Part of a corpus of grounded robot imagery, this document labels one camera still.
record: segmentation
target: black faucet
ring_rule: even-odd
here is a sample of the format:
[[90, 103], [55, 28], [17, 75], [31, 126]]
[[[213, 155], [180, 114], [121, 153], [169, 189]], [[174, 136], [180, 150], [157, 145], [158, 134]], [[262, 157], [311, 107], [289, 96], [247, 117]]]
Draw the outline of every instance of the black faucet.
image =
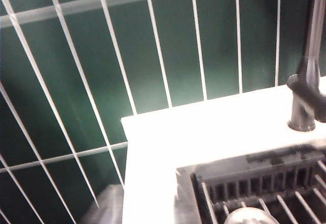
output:
[[315, 120], [326, 123], [326, 96], [319, 91], [319, 52], [326, 0], [311, 0], [306, 47], [297, 73], [287, 80], [293, 91], [288, 125], [297, 131], [315, 129]]

